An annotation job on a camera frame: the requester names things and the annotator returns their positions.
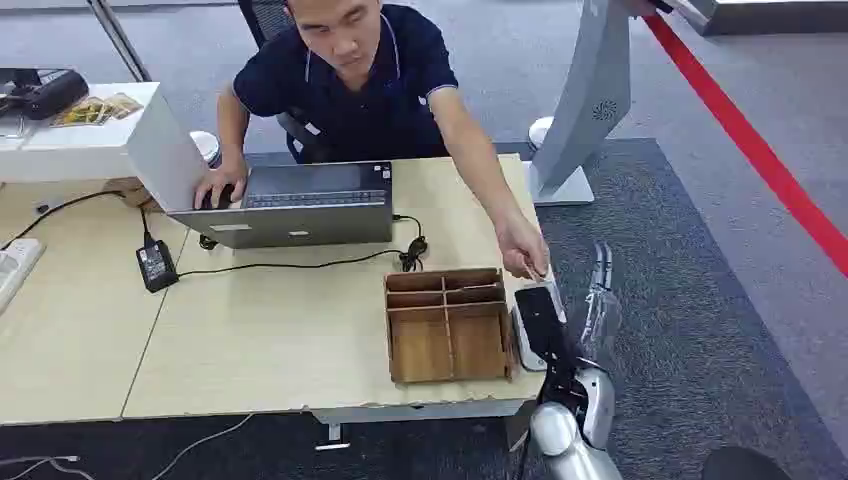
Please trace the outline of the person's left hand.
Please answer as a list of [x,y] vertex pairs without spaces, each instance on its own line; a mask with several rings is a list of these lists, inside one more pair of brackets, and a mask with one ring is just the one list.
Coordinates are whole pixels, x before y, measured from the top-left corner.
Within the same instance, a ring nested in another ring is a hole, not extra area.
[[547,243],[522,214],[499,219],[495,233],[505,269],[516,278],[541,281],[550,268]]

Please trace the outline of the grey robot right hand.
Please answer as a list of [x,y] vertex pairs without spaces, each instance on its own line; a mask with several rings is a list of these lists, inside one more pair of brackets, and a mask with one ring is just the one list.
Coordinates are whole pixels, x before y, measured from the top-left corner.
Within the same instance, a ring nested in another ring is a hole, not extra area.
[[613,292],[613,257],[607,242],[596,242],[595,262],[585,298],[587,314],[580,335],[583,358],[612,372],[615,367],[615,343],[622,323],[621,305]]

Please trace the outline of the person's right hand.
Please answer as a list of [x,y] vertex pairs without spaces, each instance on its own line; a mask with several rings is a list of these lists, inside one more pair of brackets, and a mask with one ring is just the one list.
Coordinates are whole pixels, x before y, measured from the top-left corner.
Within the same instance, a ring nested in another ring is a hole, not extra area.
[[206,198],[212,207],[219,207],[223,199],[230,203],[240,201],[247,175],[247,166],[241,161],[222,163],[218,168],[208,170],[195,188],[194,208],[202,209]]

